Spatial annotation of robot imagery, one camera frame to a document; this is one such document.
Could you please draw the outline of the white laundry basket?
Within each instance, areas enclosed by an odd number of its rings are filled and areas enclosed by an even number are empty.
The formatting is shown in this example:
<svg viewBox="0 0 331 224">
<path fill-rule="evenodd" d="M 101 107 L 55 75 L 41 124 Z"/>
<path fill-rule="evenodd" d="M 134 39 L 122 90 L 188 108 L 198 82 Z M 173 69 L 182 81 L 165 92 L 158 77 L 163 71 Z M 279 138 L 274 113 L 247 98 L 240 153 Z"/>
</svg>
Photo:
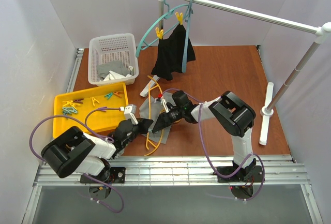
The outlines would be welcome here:
<svg viewBox="0 0 331 224">
<path fill-rule="evenodd" d="M 133 84 L 139 75 L 136 43 L 131 33 L 106 35 L 90 40 L 88 81 L 96 86 Z"/>
</svg>

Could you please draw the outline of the yellow hanger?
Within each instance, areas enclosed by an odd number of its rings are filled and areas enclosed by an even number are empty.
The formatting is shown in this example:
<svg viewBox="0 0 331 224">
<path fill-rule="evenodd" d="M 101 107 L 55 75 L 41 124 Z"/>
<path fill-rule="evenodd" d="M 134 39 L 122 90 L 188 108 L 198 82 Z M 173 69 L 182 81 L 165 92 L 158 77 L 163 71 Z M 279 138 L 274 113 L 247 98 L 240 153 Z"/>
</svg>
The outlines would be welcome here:
<svg viewBox="0 0 331 224">
<path fill-rule="evenodd" d="M 160 87 L 160 85 L 158 84 L 158 82 L 153 79 L 151 76 L 147 76 L 150 80 L 152 80 L 154 83 L 155 83 L 155 86 L 152 86 L 151 83 L 148 83 L 147 85 L 147 88 L 148 88 L 148 117 L 151 117 L 152 116 L 152 102 L 151 102 L 151 91 L 155 88 L 158 88 L 159 89 L 159 92 L 162 94 L 163 91 Z M 145 147 L 147 150 L 149 150 L 149 145 L 151 145 L 154 149 L 145 154 L 144 156 L 149 156 L 151 154 L 153 154 L 158 148 L 159 146 L 161 145 L 161 141 L 163 139 L 163 136 L 164 136 L 164 130 L 161 131 L 161 135 L 160 135 L 160 139 L 157 143 L 157 145 L 155 145 L 150 139 L 149 139 L 149 131 L 147 132 L 147 135 L 146 135 L 146 141 L 145 141 Z"/>
</svg>

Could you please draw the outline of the teal hanger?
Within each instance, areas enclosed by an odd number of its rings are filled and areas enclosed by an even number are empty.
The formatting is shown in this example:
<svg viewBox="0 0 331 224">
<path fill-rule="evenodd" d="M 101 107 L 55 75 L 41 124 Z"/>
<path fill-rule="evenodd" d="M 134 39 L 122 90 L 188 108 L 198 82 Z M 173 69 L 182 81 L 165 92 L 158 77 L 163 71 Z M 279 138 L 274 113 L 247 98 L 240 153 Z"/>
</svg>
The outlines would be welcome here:
<svg viewBox="0 0 331 224">
<path fill-rule="evenodd" d="M 169 18 L 171 18 L 173 15 L 175 15 L 176 12 L 182 12 L 184 15 L 184 20 L 183 23 L 186 22 L 186 18 L 187 18 L 187 14 L 188 14 L 188 4 L 181 4 L 181 5 L 177 5 L 175 7 L 173 7 L 172 9 L 170 8 L 170 5 L 167 3 L 167 0 L 163 0 L 163 6 L 167 7 L 167 12 L 163 13 L 151 26 L 150 28 L 146 31 L 146 33 L 143 35 L 143 37 L 141 38 L 138 46 L 137 46 L 137 50 L 136 50 L 136 57 L 138 58 L 140 55 L 140 52 L 143 50 L 146 50 L 147 48 L 151 47 L 156 41 L 160 40 L 158 37 L 153 40 L 150 43 L 147 43 L 145 41 L 146 37 L 149 35 L 149 33 L 151 31 L 155 31 L 155 28 L 160 28 L 164 30 L 164 35 L 166 35 L 169 31 L 171 31 L 172 29 L 174 29 L 175 27 L 177 27 L 179 25 L 179 22 L 177 20 L 177 23 L 174 24 L 172 27 L 170 27 L 168 30 L 165 30 L 163 27 L 163 23 L 164 20 L 168 20 Z"/>
</svg>

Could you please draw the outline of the white clothes rack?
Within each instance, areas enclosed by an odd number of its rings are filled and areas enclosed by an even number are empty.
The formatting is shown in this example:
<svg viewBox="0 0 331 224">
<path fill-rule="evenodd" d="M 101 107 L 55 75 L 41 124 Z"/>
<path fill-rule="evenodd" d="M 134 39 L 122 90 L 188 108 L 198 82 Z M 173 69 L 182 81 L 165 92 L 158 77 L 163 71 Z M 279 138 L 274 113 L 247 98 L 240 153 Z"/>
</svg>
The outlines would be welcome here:
<svg viewBox="0 0 331 224">
<path fill-rule="evenodd" d="M 258 14 L 253 11 L 231 7 L 225 4 L 209 0 L 187 0 L 191 4 L 203 5 L 227 12 L 244 15 L 246 17 L 258 18 L 262 21 L 272 21 L 274 24 L 306 31 L 315 35 L 315 39 L 298 62 L 280 90 L 274 94 L 274 85 L 268 82 L 263 71 L 258 51 L 255 46 L 228 46 L 228 47 L 194 47 L 197 64 L 189 70 L 189 78 L 193 79 L 193 73 L 199 72 L 199 79 L 207 84 L 208 89 L 220 92 L 226 86 L 245 96 L 253 105 L 257 113 L 257 130 L 252 133 L 253 147 L 263 150 L 270 137 L 272 147 L 280 152 L 287 151 L 285 135 L 281 127 L 275 104 L 289 88 L 294 78 L 297 77 L 303 66 L 312 57 L 317 48 L 330 37 L 330 23 L 327 22 L 321 27 L 313 27 L 286 21 L 282 18 L 270 17 L 265 14 Z M 158 0 L 160 17 L 156 24 L 149 29 L 156 30 L 170 13 L 174 14 L 176 8 L 164 11 L 164 0 Z"/>
</svg>

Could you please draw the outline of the dark grey cloth in basket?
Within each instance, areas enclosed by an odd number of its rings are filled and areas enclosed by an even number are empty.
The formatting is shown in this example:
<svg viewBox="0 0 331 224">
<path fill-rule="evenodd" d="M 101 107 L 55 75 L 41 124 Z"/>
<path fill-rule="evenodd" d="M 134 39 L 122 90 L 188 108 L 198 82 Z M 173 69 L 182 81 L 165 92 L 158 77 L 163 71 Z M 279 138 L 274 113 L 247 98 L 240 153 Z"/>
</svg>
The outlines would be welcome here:
<svg viewBox="0 0 331 224">
<path fill-rule="evenodd" d="M 121 61 L 110 61 L 108 63 L 105 64 L 101 64 L 97 66 L 97 72 L 98 72 L 98 76 L 103 73 L 103 72 L 108 72 L 109 70 L 114 70 L 114 68 L 121 68 L 121 67 L 125 67 L 123 65 L 123 63 Z"/>
</svg>

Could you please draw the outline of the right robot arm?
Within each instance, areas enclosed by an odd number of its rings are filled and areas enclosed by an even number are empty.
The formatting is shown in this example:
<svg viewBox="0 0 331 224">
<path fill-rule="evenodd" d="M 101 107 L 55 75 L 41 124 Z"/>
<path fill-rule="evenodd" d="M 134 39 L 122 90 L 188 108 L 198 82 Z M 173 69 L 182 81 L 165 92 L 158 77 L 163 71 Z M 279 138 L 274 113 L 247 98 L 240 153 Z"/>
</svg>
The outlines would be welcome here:
<svg viewBox="0 0 331 224">
<path fill-rule="evenodd" d="M 156 133 L 174 122 L 185 119 L 191 124 L 215 118 L 224 130 L 230 134 L 233 146 L 233 168 L 229 175 L 218 174 L 222 178 L 234 175 L 247 176 L 256 166 L 252 151 L 252 128 L 256 117 L 255 111 L 237 97 L 233 92 L 226 91 L 220 97 L 199 104 L 192 103 L 184 91 L 176 91 L 172 95 L 174 104 L 164 103 L 165 111 L 161 113 L 152 129 Z"/>
</svg>

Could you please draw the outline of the white cloth in basket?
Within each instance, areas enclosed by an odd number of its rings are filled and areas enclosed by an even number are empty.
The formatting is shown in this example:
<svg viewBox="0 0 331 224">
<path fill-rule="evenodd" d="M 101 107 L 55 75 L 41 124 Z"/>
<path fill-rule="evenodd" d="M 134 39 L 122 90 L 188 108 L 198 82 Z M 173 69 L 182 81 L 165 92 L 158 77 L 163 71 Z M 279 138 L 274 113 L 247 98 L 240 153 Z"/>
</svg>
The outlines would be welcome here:
<svg viewBox="0 0 331 224">
<path fill-rule="evenodd" d="M 108 72 L 103 72 L 99 75 L 101 81 L 108 80 L 118 80 L 130 78 L 134 75 L 134 67 L 130 66 L 128 69 L 126 67 L 117 67 L 114 70 L 109 70 Z"/>
</svg>

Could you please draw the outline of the orange clothespin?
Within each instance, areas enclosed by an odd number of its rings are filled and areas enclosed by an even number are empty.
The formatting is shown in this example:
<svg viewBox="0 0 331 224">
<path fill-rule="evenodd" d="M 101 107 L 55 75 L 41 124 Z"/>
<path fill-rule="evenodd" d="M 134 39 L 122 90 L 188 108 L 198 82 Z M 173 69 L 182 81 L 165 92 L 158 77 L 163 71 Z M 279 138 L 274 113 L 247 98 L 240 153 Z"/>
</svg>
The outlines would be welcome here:
<svg viewBox="0 0 331 224">
<path fill-rule="evenodd" d="M 116 92 L 113 92 L 113 95 L 119 97 L 119 98 L 122 98 L 122 95 L 124 94 L 123 91 L 116 91 Z"/>
</svg>

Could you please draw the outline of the grey underwear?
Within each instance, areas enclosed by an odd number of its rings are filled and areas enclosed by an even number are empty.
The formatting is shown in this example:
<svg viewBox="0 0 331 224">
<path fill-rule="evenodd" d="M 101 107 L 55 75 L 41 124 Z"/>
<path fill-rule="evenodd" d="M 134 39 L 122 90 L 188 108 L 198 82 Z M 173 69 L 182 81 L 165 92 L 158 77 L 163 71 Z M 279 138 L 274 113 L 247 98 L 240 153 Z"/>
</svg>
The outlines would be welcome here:
<svg viewBox="0 0 331 224">
<path fill-rule="evenodd" d="M 172 93 L 166 92 L 164 95 L 164 98 L 167 102 L 174 105 L 174 100 L 172 99 Z M 160 103 L 155 102 L 155 98 L 152 96 L 151 96 L 151 102 L 152 102 L 152 116 L 148 117 L 148 99 L 147 98 L 139 107 L 139 116 L 140 116 L 140 118 L 148 118 L 148 119 L 153 120 L 153 124 L 150 126 L 150 128 L 153 128 L 159 114 L 163 111 L 163 107 Z M 170 129 L 171 129 L 170 126 L 164 129 L 164 136 L 161 141 L 161 144 L 166 144 Z M 151 141 L 158 143 L 158 141 L 160 139 L 160 135 L 161 135 L 161 130 L 156 133 L 149 132 L 149 139 Z"/>
</svg>

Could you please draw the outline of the yellow clothespin left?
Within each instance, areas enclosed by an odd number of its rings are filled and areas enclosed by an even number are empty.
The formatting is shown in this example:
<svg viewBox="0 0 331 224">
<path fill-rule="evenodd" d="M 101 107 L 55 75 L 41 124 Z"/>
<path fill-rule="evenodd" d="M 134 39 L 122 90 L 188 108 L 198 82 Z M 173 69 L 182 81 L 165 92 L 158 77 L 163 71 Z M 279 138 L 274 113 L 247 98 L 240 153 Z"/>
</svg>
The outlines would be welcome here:
<svg viewBox="0 0 331 224">
<path fill-rule="evenodd" d="M 155 28 L 155 32 L 156 32 L 156 35 L 159 39 L 163 39 L 163 35 L 164 35 L 164 30 L 163 29 L 160 29 L 160 28 Z"/>
</svg>

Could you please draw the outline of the yellow clothespin in tray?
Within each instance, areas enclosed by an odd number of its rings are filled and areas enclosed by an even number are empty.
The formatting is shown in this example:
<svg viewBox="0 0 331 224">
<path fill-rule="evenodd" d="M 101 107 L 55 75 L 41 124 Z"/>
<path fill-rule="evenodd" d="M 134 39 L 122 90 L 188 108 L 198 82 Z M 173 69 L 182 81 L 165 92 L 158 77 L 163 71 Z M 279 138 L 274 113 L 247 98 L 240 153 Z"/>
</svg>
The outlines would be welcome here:
<svg viewBox="0 0 331 224">
<path fill-rule="evenodd" d="M 95 97 L 92 97 L 92 104 L 95 107 L 96 104 L 100 104 L 100 102 Z"/>
</svg>

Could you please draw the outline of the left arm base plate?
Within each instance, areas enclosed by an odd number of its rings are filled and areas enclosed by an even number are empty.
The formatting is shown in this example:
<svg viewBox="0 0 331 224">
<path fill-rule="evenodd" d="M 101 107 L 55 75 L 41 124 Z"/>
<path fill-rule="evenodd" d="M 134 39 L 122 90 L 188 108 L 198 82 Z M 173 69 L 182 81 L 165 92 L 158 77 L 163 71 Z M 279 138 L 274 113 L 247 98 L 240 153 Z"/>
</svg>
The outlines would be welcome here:
<svg viewBox="0 0 331 224">
<path fill-rule="evenodd" d="M 126 175 L 125 167 L 111 167 L 109 171 L 106 173 L 104 182 L 108 184 L 113 183 L 124 183 Z M 80 177 L 80 183 L 82 184 L 96 184 L 94 180 L 91 180 L 84 175 Z"/>
</svg>

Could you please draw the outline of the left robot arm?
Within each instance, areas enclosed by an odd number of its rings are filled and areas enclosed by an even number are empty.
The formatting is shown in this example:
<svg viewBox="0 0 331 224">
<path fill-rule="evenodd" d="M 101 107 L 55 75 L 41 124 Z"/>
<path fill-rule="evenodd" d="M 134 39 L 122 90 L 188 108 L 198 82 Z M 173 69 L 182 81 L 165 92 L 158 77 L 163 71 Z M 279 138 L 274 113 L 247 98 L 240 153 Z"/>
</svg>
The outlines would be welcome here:
<svg viewBox="0 0 331 224">
<path fill-rule="evenodd" d="M 74 172 L 99 176 L 109 165 L 107 161 L 123 154 L 138 135 L 148 132 L 152 123 L 153 120 L 146 118 L 138 118 L 137 124 L 131 120 L 121 121 L 107 136 L 113 142 L 88 135 L 73 126 L 46 145 L 41 156 L 60 178 Z"/>
</svg>

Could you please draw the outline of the grey-blue hanger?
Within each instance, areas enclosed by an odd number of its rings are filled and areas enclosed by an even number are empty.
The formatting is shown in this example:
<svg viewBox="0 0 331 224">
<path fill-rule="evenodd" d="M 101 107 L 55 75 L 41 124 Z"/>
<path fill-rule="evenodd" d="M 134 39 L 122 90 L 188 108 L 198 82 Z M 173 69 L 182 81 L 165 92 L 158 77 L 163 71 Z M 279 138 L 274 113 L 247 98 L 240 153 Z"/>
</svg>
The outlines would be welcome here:
<svg viewBox="0 0 331 224">
<path fill-rule="evenodd" d="M 187 69 L 187 53 L 188 53 L 188 45 L 189 45 L 189 32 L 190 32 L 190 24 L 191 24 L 192 2 L 193 2 L 193 0 L 189 1 L 188 14 L 187 14 L 187 18 L 185 19 L 187 22 L 187 29 L 186 29 L 186 36 L 185 36 L 185 42 L 184 42 L 182 73 L 185 73 L 186 69 Z"/>
</svg>

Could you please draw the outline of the yellow clothespin right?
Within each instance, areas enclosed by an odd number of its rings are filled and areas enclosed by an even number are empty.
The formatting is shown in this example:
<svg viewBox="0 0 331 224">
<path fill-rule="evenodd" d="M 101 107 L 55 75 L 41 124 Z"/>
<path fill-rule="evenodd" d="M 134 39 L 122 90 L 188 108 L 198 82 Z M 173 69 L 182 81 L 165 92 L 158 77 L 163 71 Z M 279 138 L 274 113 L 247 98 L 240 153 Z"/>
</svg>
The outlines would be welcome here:
<svg viewBox="0 0 331 224">
<path fill-rule="evenodd" d="M 182 12 L 176 12 L 175 16 L 179 22 L 179 25 L 183 25 L 184 15 Z"/>
</svg>

